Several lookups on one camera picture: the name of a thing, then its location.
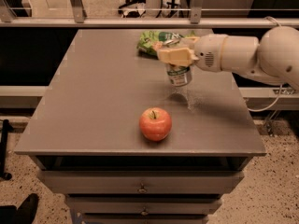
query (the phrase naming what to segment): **speckled floor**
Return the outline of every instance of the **speckled floor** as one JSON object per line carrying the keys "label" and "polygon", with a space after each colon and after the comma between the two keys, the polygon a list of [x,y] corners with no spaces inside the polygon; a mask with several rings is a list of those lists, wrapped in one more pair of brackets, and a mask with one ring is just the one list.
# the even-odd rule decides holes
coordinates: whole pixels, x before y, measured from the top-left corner
{"label": "speckled floor", "polygon": [[[6,172],[12,174],[12,179],[0,181],[0,205],[19,207],[34,192],[40,197],[35,224],[70,224],[71,217],[64,204],[64,196],[52,193],[37,179],[38,168],[29,157],[13,152],[29,118],[8,119],[15,128],[9,134],[7,144]],[[232,193],[222,197],[223,205],[209,217],[209,224],[299,223],[298,136],[285,119],[274,122],[274,137],[267,134],[261,120],[254,122],[267,155],[254,158],[249,163],[245,178]]]}

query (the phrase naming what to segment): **apple stem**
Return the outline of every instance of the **apple stem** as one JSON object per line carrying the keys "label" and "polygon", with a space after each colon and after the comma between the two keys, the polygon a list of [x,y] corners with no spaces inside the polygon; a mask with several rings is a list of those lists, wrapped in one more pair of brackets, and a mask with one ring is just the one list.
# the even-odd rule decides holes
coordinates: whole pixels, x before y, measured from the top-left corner
{"label": "apple stem", "polygon": [[157,117],[156,117],[156,113],[155,113],[154,110],[152,110],[152,114],[153,114],[153,118],[154,118],[154,119],[157,119]]}

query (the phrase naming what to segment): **floor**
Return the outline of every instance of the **floor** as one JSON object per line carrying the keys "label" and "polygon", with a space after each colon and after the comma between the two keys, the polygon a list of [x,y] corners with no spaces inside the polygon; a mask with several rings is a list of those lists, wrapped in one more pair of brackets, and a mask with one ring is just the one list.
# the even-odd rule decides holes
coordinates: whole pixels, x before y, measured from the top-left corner
{"label": "floor", "polygon": [[[57,1],[62,2],[63,8],[57,8]],[[103,8],[103,4],[110,1],[117,5],[123,3],[123,0],[89,0],[90,16],[111,16],[111,11],[117,16],[115,9]],[[67,0],[30,0],[30,3],[34,18],[72,16]],[[64,196],[52,193],[38,180],[38,168],[29,157],[13,152],[30,117],[4,115],[0,119],[9,119],[14,127],[14,132],[8,136],[6,165],[6,172],[12,174],[12,179],[0,180],[0,205],[18,207],[34,192],[40,197],[35,224],[71,224]],[[249,163],[245,178],[232,193],[222,197],[223,205],[210,216],[209,224],[299,223],[299,138],[296,128],[291,121],[280,118],[274,122],[274,137],[270,137],[262,119],[255,118],[254,122],[267,155]]]}

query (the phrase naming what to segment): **green snack package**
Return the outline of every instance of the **green snack package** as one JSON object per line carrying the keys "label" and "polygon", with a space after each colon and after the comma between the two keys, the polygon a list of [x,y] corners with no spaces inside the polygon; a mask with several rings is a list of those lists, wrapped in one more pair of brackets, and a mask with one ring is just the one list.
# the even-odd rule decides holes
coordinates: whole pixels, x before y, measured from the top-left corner
{"label": "green snack package", "polygon": [[146,31],[140,36],[137,49],[151,56],[157,56],[157,50],[160,49],[165,41],[180,40],[182,35],[160,31]]}

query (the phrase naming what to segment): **drawer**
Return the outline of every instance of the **drawer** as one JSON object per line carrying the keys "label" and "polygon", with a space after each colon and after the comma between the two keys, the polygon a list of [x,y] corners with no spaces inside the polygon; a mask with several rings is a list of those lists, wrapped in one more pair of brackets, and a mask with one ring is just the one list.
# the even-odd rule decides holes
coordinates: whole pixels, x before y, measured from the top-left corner
{"label": "drawer", "polygon": [[146,217],[134,215],[82,215],[85,222],[97,224],[206,224],[206,216],[192,215],[148,215]]}
{"label": "drawer", "polygon": [[80,213],[207,215],[221,206],[221,200],[196,198],[196,195],[113,195],[67,197],[66,204]]}
{"label": "drawer", "polygon": [[80,172],[43,171],[39,178],[57,193],[167,194],[232,191],[242,172]]}

